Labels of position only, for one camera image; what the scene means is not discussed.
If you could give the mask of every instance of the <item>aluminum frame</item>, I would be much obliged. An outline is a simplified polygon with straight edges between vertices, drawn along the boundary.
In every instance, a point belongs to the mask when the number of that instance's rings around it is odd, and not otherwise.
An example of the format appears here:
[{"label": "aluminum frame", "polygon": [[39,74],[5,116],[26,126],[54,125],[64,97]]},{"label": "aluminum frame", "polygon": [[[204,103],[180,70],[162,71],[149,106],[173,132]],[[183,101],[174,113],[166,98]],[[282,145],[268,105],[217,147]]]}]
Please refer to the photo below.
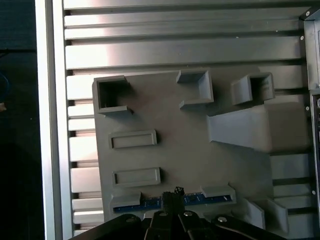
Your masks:
[{"label": "aluminum frame", "polygon": [[35,1],[44,232],[46,240],[62,239],[58,159],[53,6]]},{"label": "aluminum frame", "polygon": [[73,211],[63,1],[35,1],[35,11],[45,239],[66,240]]},{"label": "aluminum frame", "polygon": [[304,20],[305,54],[308,86],[310,90],[313,157],[316,178],[315,194],[318,218],[320,220],[320,139],[317,119],[317,96],[320,95],[320,8],[314,7],[309,9],[301,16],[301,19]]}]

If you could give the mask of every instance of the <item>blue circuit board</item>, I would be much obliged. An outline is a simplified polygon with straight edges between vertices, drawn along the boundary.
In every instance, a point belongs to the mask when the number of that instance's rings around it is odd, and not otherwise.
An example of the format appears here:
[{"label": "blue circuit board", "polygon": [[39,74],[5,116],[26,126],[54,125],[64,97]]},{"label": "blue circuit board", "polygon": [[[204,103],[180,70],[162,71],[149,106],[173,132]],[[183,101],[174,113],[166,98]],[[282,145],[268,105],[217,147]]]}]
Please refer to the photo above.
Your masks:
[{"label": "blue circuit board", "polygon": [[[231,202],[230,195],[205,197],[202,193],[190,193],[183,196],[183,202],[185,206],[200,205],[200,204],[217,204]],[[115,214],[140,212],[161,209],[162,199],[161,197],[142,198],[140,205],[131,206],[119,206],[114,207],[113,212]]]}]

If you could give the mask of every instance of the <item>silver metal profile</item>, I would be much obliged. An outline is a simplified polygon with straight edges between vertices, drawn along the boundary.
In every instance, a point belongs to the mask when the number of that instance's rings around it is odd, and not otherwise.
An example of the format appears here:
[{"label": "silver metal profile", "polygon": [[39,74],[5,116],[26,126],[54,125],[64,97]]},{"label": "silver metal profile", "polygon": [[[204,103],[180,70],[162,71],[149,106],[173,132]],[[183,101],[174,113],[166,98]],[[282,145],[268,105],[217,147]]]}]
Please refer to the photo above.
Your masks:
[{"label": "silver metal profile", "polygon": [[70,179],[68,100],[66,86],[66,60],[63,0],[53,0],[53,32],[55,63],[56,119],[58,133],[58,159],[60,170],[61,213],[63,240],[72,238],[74,231]]},{"label": "silver metal profile", "polygon": [[305,54],[309,90],[320,86],[320,18],[314,18],[311,12],[320,17],[319,11],[311,8],[302,15],[304,19]]},{"label": "silver metal profile", "polygon": [[42,158],[44,232],[46,240],[63,239],[58,156],[57,106],[52,0],[35,1]]},{"label": "silver metal profile", "polygon": [[305,51],[313,135],[316,200],[320,220],[320,156],[319,120],[317,98],[320,96],[320,8],[310,8],[302,16],[304,20]]},{"label": "silver metal profile", "polygon": [[320,95],[320,90],[310,91],[310,106],[311,106],[311,121],[312,121],[312,136],[313,136],[313,154],[314,154],[314,168],[315,168],[315,179],[316,179],[316,199],[318,217],[320,219],[320,158],[319,158],[319,127],[318,127],[318,114],[317,114],[317,99],[316,95]]}]

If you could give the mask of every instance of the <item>gray plastic block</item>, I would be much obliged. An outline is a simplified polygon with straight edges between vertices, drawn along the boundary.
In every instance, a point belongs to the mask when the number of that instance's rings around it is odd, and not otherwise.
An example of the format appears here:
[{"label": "gray plastic block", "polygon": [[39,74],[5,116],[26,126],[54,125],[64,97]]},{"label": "gray plastic block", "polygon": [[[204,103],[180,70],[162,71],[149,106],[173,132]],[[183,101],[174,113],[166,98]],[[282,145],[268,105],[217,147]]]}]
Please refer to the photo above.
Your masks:
[{"label": "gray plastic block", "polygon": [[157,133],[155,130],[113,132],[108,140],[110,149],[156,145]]},{"label": "gray plastic block", "polygon": [[253,101],[255,105],[275,98],[273,75],[270,72],[252,73],[231,84],[232,104]]},{"label": "gray plastic block", "polygon": [[132,188],[161,183],[160,168],[144,168],[112,173],[112,184],[118,188]]},{"label": "gray plastic block", "polygon": [[176,77],[178,84],[197,83],[199,90],[199,99],[183,100],[180,109],[190,107],[205,106],[214,102],[214,92],[210,71],[205,69],[181,70]]},{"label": "gray plastic block", "polygon": [[298,102],[264,104],[207,117],[209,140],[265,153],[303,151],[309,145],[305,108]]},{"label": "gray plastic block", "polygon": [[265,211],[261,207],[246,198],[239,199],[238,203],[239,207],[233,213],[236,217],[258,228],[266,229]]},{"label": "gray plastic block", "polygon": [[117,207],[140,205],[141,192],[113,196],[110,202],[110,209]]},{"label": "gray plastic block", "polygon": [[269,232],[289,232],[288,209],[271,199],[254,202],[264,210],[265,227]]},{"label": "gray plastic block", "polygon": [[[186,194],[193,194],[201,193],[202,186],[225,186],[229,183],[245,198],[263,198],[273,193],[268,155],[250,148],[210,142],[206,112],[202,109],[180,110],[179,103],[199,99],[199,92],[197,82],[177,84],[177,74],[178,71],[126,76],[134,94],[123,95],[119,100],[134,114],[105,117],[94,112],[106,221],[121,214],[110,211],[112,197],[129,194],[133,190],[151,198],[166,191],[172,192],[177,186],[183,187]],[[156,130],[157,145],[109,147],[110,134],[141,130]],[[161,169],[160,184],[135,187],[115,187],[113,184],[113,172],[148,168]],[[214,216],[221,211],[229,213],[233,205],[237,204],[228,201],[190,205],[186,209]],[[144,213],[143,209],[134,212],[141,217]]]},{"label": "gray plastic block", "polygon": [[201,186],[201,192],[203,193],[203,195],[206,198],[229,195],[234,204],[237,202],[236,191],[228,185],[226,185],[226,186]]},{"label": "gray plastic block", "polygon": [[127,106],[118,106],[118,95],[130,89],[130,84],[124,75],[96,77],[94,79],[93,103],[97,105],[97,112],[106,116],[131,113]]}]

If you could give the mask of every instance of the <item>dark background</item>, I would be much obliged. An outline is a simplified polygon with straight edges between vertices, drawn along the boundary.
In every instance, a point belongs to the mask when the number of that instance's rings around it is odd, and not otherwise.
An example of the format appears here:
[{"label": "dark background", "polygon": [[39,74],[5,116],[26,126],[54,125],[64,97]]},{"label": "dark background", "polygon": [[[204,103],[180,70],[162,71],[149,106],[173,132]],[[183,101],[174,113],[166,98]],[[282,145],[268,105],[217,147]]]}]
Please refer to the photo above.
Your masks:
[{"label": "dark background", "polygon": [[[6,239],[44,239],[36,48],[35,0],[1,0],[0,72],[10,82],[7,110],[0,112]],[[3,88],[0,76],[0,96]]]}]

